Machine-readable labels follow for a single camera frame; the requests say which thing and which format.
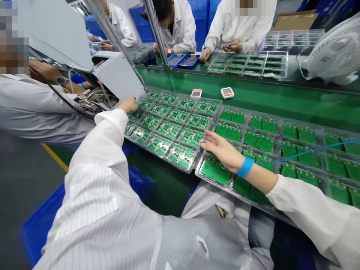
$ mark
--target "worker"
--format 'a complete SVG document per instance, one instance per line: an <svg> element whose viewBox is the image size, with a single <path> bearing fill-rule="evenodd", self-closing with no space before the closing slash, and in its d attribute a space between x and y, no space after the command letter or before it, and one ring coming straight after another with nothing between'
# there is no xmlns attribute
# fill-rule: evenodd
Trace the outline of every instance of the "worker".
<svg viewBox="0 0 360 270"><path fill-rule="evenodd" d="M96 115L96 127L70 162L63 204L34 269L273 269L274 219L225 191L202 181L181 218L141 202L122 151L127 115L137 108L129 97ZM360 269L359 209L274 174L216 133L205 134L201 147L266 194L322 255L342 269Z"/></svg>
<svg viewBox="0 0 360 270"><path fill-rule="evenodd" d="M24 47L16 45L19 40L6 37L3 41L7 45L0 45L0 129L21 138L66 146L75 151L95 127L94 122L75 112L47 84L27 75L30 74L29 55L18 51ZM74 98L85 91L81 86L71 83L45 62L30 61L30 66L46 80L57 82L53 87L59 95L80 109Z"/></svg>
<svg viewBox="0 0 360 270"><path fill-rule="evenodd" d="M202 47L200 61L205 63L216 47L227 53L256 51L271 29L276 4L277 0L222 0Z"/></svg>
<svg viewBox="0 0 360 270"><path fill-rule="evenodd" d="M196 24L187 0L153 0L167 56L196 51ZM154 52L159 47L154 44Z"/></svg>
<svg viewBox="0 0 360 270"><path fill-rule="evenodd" d="M114 27L115 33L121 39L125 47L135 46L138 41L135 32L121 8L114 4L108 4L106 0L100 0L106 15L110 17L110 21ZM115 51L114 46L108 40L101 42L100 47L105 51Z"/></svg>

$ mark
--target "white lab coat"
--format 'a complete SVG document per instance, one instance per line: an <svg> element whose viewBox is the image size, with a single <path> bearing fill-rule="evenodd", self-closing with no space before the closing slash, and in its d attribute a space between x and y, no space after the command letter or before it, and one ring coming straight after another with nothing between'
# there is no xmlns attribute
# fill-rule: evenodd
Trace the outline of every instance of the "white lab coat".
<svg viewBox="0 0 360 270"><path fill-rule="evenodd" d="M76 94L54 88L70 104ZM48 85L24 74L0 75L0 129L17 137L56 144L76 150L95 123L79 115L61 100Z"/></svg>
<svg viewBox="0 0 360 270"><path fill-rule="evenodd" d="M257 1L258 9L250 13L257 16L239 16L236 9L238 0L222 0L217 7L204 47L213 53L233 41L243 44L243 51L256 51L266 34L270 31L275 15L277 0Z"/></svg>
<svg viewBox="0 0 360 270"><path fill-rule="evenodd" d="M201 182L182 218L155 213L129 185L122 152L127 115L101 112L95 122L71 160L63 205L35 270L273 268L268 250L249 247L250 205ZM281 175L267 197L320 253L343 269L360 269L359 209Z"/></svg>
<svg viewBox="0 0 360 270"><path fill-rule="evenodd" d="M109 4L111 23L114 27L115 33L121 39L125 47L135 46L138 41L135 32L121 8L114 4Z"/></svg>
<svg viewBox="0 0 360 270"><path fill-rule="evenodd" d="M168 29L162 29L162 38L168 49L174 53L187 54L196 51L196 24L187 0L174 0L175 18L171 35Z"/></svg>

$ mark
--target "yellow floor line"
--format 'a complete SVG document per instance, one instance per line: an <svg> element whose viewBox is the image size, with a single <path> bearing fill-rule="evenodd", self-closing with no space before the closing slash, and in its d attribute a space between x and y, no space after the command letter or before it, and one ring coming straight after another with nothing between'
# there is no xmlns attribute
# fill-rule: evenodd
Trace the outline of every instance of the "yellow floor line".
<svg viewBox="0 0 360 270"><path fill-rule="evenodd" d="M69 170L69 167L44 143L40 143L41 146L46 150L46 152L49 153L49 155L64 169L64 171L67 173Z"/></svg>

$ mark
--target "transparent tray stack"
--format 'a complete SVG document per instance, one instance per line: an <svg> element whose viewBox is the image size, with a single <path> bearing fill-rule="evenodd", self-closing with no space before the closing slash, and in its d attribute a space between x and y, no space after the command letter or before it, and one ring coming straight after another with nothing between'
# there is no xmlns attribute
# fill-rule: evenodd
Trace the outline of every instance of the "transparent tray stack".
<svg viewBox="0 0 360 270"><path fill-rule="evenodd" d="M148 54L153 50L152 43L144 43L141 47L131 47L126 48L126 52L129 57L132 59L134 64L142 64L144 59L148 56Z"/></svg>
<svg viewBox="0 0 360 270"><path fill-rule="evenodd" d="M281 80L288 76L288 52L219 53L208 67L208 72Z"/></svg>
<svg viewBox="0 0 360 270"><path fill-rule="evenodd" d="M324 29L305 31L272 31L262 44L262 51L288 51L290 55L310 55Z"/></svg>
<svg viewBox="0 0 360 270"><path fill-rule="evenodd" d="M268 170L301 179L341 203L360 208L360 143L326 148L266 165L311 149L360 139L360 134L225 105L215 132L244 156L265 164L262 166ZM212 154L203 152L195 174L293 225L264 194L224 168Z"/></svg>
<svg viewBox="0 0 360 270"><path fill-rule="evenodd" d="M125 137L176 168L196 166L204 129L213 130L222 101L150 89L129 115Z"/></svg>

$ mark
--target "blue wristband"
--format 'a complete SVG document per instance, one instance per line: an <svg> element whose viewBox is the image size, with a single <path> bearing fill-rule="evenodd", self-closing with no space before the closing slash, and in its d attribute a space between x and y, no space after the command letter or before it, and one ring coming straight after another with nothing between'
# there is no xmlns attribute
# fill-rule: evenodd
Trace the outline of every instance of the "blue wristband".
<svg viewBox="0 0 360 270"><path fill-rule="evenodd" d="M254 164L254 161L251 158L246 157L243 166L240 168L240 170L236 173L241 178L245 178L248 173L250 172L252 166Z"/></svg>

